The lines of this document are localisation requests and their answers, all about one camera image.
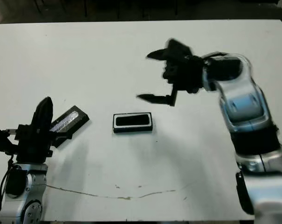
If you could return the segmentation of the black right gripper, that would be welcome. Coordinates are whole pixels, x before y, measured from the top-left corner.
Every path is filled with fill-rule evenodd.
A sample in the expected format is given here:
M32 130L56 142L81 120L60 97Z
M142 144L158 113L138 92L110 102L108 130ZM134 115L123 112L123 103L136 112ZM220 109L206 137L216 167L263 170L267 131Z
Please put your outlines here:
M153 60L167 60L162 75L168 84L172 84L170 95L156 96L140 94L136 97L152 104L175 106L178 91L197 93L202 87L204 60L198 56L186 56L182 61L168 60L169 49L158 49L147 56Z

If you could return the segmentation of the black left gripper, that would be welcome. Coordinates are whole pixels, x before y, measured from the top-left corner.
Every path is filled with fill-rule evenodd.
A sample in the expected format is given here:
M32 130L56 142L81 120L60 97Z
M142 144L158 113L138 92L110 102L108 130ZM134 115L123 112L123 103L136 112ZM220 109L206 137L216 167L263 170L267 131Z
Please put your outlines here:
M6 150L8 155L17 155L17 161L23 163L44 163L46 158L52 157L50 150L59 140L72 139L68 132L50 131L53 117L53 103L51 97L44 98L36 107L31 125L19 125L17 129L6 129L5 136L15 136L18 144L11 144Z

